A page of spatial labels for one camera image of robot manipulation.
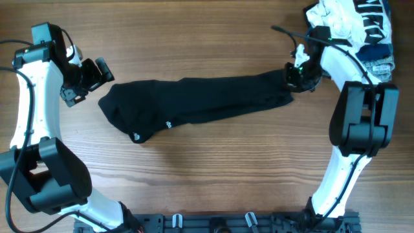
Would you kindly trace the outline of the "black t-shirt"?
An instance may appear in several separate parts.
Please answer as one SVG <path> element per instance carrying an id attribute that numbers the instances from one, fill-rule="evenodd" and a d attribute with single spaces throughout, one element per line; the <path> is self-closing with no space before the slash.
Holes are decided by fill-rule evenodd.
<path id="1" fill-rule="evenodd" d="M 98 105 L 136 144 L 165 129 L 202 124 L 290 104 L 281 70 L 252 76 L 142 80 L 115 84 Z"/>

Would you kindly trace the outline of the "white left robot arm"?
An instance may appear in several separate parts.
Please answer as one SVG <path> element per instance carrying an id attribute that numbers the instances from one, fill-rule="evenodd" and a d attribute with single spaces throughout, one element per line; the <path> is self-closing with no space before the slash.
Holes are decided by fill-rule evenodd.
<path id="1" fill-rule="evenodd" d="M 73 217 L 91 232 L 142 232 L 123 203 L 94 189 L 86 165 L 64 145 L 60 102 L 74 106 L 114 77 L 102 58 L 83 59 L 67 32 L 45 22 L 31 28 L 32 41 L 14 54 L 10 72 L 19 81 L 17 125 L 10 149 L 1 154 L 1 178 L 7 184 L 6 222 L 16 197 L 28 212 L 57 221 Z"/>

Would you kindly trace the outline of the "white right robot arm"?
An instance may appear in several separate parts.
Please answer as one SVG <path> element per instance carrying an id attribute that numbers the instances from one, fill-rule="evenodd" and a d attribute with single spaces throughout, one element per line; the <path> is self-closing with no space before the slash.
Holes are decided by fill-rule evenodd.
<path id="1" fill-rule="evenodd" d="M 329 125 L 332 155 L 317 191 L 301 213 L 306 232 L 338 230 L 345 205 L 362 170 L 392 138 L 399 97 L 398 87 L 374 79 L 351 54 L 351 43 L 334 38 L 327 26 L 315 26 L 291 53 L 284 81 L 293 93 L 314 91 L 327 73 L 340 90 Z"/>

